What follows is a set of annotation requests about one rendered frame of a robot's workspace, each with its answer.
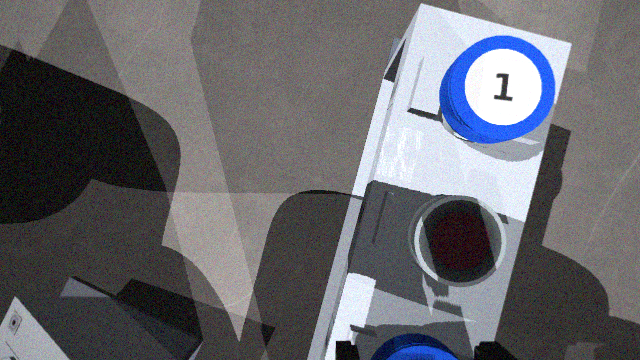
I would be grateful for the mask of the white two-button control box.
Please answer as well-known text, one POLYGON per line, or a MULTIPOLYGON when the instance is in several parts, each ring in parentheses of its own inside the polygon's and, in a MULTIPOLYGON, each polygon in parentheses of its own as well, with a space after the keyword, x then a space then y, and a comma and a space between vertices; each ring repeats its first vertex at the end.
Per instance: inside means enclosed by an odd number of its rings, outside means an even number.
POLYGON ((14 297, 0 360, 194 360, 203 341, 72 276, 60 296, 14 297))

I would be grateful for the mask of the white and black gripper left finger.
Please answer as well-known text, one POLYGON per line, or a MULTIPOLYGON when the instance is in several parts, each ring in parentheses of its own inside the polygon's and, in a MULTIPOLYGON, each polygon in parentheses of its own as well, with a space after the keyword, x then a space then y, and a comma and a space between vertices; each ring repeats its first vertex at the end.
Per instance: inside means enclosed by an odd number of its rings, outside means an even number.
POLYGON ((335 360, 360 360, 357 345, 351 345, 351 341, 336 341, 335 360))

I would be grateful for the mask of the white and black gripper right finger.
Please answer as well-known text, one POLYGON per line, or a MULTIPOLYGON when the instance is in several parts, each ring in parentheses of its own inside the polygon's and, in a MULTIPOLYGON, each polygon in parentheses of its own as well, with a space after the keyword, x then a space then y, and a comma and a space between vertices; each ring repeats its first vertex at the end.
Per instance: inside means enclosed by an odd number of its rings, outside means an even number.
POLYGON ((517 360, 498 342, 481 341, 474 348, 474 360, 517 360))

